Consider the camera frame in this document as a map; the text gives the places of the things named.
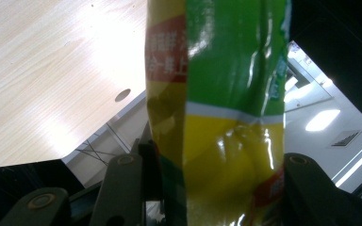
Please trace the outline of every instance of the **shiny plastic wrapper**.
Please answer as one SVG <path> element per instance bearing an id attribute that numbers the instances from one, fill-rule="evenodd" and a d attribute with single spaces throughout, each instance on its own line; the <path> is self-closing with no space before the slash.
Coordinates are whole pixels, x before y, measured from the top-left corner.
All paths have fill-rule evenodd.
<path id="1" fill-rule="evenodd" d="M 288 0 L 148 0 L 149 122 L 168 225 L 277 225 Z"/>

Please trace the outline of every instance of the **red label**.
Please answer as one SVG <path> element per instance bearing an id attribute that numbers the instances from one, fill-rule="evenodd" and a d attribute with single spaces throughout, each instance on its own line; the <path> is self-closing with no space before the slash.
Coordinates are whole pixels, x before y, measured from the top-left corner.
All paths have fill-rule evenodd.
<path id="1" fill-rule="evenodd" d="M 284 167 L 255 190 L 255 206 L 262 207 L 277 201 L 284 193 Z"/>
<path id="2" fill-rule="evenodd" d="M 185 15 L 146 31 L 145 71 L 151 81 L 185 83 L 188 55 Z"/>

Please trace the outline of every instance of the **food package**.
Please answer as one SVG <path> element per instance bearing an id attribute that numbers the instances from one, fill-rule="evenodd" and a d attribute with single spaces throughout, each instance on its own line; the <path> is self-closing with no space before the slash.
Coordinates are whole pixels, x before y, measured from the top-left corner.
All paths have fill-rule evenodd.
<path id="1" fill-rule="evenodd" d="M 148 0 L 149 122 L 168 225 L 277 225 L 288 0 Z"/>

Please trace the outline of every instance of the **air vent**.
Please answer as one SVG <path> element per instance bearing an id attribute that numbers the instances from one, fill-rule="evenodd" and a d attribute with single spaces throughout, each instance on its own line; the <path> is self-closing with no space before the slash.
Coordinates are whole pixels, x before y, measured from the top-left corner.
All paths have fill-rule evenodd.
<path id="1" fill-rule="evenodd" d="M 362 130 L 343 131 L 331 143 L 331 147 L 346 147 L 362 132 Z"/>

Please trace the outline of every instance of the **wooden table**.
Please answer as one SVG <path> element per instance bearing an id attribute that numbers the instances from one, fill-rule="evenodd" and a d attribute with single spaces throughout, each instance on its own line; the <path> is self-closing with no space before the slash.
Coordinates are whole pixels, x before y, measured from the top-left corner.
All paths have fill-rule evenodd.
<path id="1" fill-rule="evenodd" d="M 144 91 L 145 17 L 143 0 L 0 0 L 0 167 L 64 157 Z"/>

